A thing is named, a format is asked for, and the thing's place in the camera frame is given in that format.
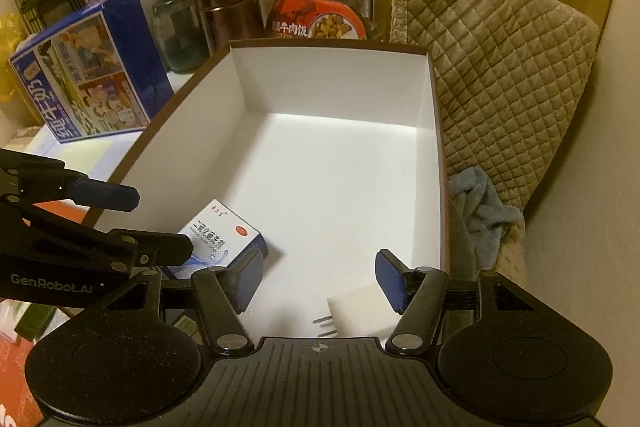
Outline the white charger block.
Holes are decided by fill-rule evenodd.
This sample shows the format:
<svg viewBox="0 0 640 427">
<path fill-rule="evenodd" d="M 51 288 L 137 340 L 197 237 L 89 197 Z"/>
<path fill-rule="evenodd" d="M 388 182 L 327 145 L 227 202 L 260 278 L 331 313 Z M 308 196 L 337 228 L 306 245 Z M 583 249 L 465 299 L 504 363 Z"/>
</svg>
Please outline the white charger block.
<svg viewBox="0 0 640 427">
<path fill-rule="evenodd" d="M 384 343 L 397 322 L 383 291 L 371 284 L 329 297 L 311 324 L 318 338 L 375 337 Z"/>
</svg>

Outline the blue medicine box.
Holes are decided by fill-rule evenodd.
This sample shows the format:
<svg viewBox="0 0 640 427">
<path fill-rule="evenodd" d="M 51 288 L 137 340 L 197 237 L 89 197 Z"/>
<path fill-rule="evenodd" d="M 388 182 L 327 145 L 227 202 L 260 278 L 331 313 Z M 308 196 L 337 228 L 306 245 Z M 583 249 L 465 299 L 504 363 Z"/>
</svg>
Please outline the blue medicine box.
<svg viewBox="0 0 640 427">
<path fill-rule="evenodd" d="M 195 271 L 210 267 L 229 268 L 255 248 L 265 258 L 269 255 L 262 233 L 218 199 L 192 217 L 179 233 L 189 237 L 192 254 L 182 265 L 165 268 L 170 279 L 187 280 Z"/>
</svg>

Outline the pastel checkered tablecloth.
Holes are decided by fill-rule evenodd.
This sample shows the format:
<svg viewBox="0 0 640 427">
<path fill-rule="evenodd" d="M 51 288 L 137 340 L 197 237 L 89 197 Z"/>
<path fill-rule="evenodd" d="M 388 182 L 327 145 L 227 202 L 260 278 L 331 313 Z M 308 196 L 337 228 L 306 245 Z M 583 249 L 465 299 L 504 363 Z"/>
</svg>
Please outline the pastel checkered tablecloth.
<svg viewBox="0 0 640 427">
<path fill-rule="evenodd" d="M 26 146 L 26 153 L 62 160 L 68 169 L 107 181 L 140 135 L 141 131 L 133 131 L 58 143 L 52 132 L 43 127 Z"/>
</svg>

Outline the blue towel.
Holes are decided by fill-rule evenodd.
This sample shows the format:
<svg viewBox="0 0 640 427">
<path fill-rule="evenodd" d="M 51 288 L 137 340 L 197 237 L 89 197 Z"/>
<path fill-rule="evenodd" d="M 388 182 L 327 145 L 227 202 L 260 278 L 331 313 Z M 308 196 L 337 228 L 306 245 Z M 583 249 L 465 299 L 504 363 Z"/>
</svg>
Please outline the blue towel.
<svg viewBox="0 0 640 427">
<path fill-rule="evenodd" d="M 480 167 L 469 167 L 452 176 L 449 196 L 461 219 L 463 237 L 471 247 L 477 271 L 491 270 L 497 264 L 503 239 L 524 223 L 523 213 L 503 204 L 495 185 Z"/>
</svg>

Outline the blue milk carton box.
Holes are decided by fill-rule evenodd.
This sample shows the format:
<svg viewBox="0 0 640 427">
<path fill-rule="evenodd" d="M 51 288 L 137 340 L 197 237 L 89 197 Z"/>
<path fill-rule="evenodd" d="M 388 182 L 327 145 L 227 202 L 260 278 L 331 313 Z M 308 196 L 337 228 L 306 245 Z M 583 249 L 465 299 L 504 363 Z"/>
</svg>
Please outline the blue milk carton box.
<svg viewBox="0 0 640 427">
<path fill-rule="evenodd" d="M 144 129 L 174 95 L 142 0 L 100 0 L 9 58 L 60 143 Z"/>
</svg>

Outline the red Motul cardboard sheet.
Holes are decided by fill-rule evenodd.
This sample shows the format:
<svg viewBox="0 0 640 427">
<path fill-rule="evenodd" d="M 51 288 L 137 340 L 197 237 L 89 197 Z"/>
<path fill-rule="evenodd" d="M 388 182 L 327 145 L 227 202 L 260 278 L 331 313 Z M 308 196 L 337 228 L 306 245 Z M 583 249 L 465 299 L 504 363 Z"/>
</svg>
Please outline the red Motul cardboard sheet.
<svg viewBox="0 0 640 427">
<path fill-rule="evenodd" d="M 43 416 L 25 379 L 27 355 L 44 336 L 63 325 L 80 309 L 37 310 L 1 291 L 1 425 L 37 426 Z"/>
</svg>

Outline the yellow plastic bag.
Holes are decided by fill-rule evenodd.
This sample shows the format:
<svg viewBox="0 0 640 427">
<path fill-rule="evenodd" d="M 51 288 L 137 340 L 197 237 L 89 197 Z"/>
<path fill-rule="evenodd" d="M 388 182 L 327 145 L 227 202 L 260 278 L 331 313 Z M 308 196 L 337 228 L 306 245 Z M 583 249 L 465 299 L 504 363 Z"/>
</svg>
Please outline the yellow plastic bag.
<svg viewBox="0 0 640 427">
<path fill-rule="evenodd" d="M 12 100 L 21 100 L 23 106 L 28 110 L 30 118 L 34 124 L 41 126 L 43 121 L 32 99 L 18 79 L 10 63 L 10 57 L 17 50 L 18 45 L 27 37 L 27 32 L 22 24 L 22 19 L 17 13 L 6 13 L 1 15 L 1 102 L 8 103 Z"/>
</svg>

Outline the brown shoe box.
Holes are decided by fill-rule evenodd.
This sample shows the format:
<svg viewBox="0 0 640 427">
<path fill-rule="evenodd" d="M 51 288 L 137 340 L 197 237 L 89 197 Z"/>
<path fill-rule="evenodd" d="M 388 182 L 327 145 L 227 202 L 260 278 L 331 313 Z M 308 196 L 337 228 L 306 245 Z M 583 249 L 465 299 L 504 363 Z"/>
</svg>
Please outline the brown shoe box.
<svg viewBox="0 0 640 427">
<path fill-rule="evenodd" d="M 250 337 L 314 337 L 329 301 L 374 283 L 387 249 L 439 267 L 446 173 L 433 66 L 402 44 L 236 42 L 178 89 L 114 169 L 130 213 L 101 231 L 177 232 L 212 200 L 253 225 L 269 255 L 241 320 Z"/>
</svg>

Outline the green glass jar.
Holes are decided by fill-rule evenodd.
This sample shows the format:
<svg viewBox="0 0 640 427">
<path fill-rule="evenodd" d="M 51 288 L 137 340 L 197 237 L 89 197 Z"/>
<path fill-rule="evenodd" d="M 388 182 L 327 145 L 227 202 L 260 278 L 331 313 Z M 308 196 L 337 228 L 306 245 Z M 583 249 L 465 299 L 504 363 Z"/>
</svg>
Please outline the green glass jar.
<svg viewBox="0 0 640 427">
<path fill-rule="evenodd" d="M 156 0 L 152 23 L 160 57 L 171 72 L 190 74 L 209 58 L 194 0 Z"/>
</svg>

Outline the quilted beige chair cover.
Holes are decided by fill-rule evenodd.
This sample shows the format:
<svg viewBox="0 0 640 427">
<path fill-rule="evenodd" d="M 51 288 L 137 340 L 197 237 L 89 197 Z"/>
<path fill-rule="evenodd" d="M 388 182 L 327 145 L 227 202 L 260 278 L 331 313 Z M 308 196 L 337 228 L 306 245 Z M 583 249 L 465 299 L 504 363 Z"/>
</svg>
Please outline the quilted beige chair cover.
<svg viewBox="0 0 640 427">
<path fill-rule="evenodd" d="M 390 38 L 430 54 L 450 173 L 524 208 L 570 127 L 600 37 L 559 0 L 392 0 Z"/>
</svg>

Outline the brown thermos jar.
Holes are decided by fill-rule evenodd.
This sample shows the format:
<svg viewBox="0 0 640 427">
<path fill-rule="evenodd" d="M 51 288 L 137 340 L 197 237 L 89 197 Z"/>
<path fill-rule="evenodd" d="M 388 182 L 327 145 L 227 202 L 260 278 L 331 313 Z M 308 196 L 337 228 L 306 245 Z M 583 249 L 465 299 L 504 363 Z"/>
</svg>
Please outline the brown thermos jar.
<svg viewBox="0 0 640 427">
<path fill-rule="evenodd" d="M 195 0 L 210 54 L 232 40 L 265 37 L 259 0 Z"/>
</svg>

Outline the red instant rice bowl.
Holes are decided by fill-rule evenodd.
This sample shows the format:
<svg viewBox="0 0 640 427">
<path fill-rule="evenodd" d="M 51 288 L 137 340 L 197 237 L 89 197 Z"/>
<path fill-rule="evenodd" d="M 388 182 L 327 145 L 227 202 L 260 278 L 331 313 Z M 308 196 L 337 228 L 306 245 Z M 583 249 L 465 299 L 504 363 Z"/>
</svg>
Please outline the red instant rice bowl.
<svg viewBox="0 0 640 427">
<path fill-rule="evenodd" d="M 276 0 L 267 17 L 269 38 L 366 40 L 366 26 L 347 4 L 331 0 Z"/>
</svg>

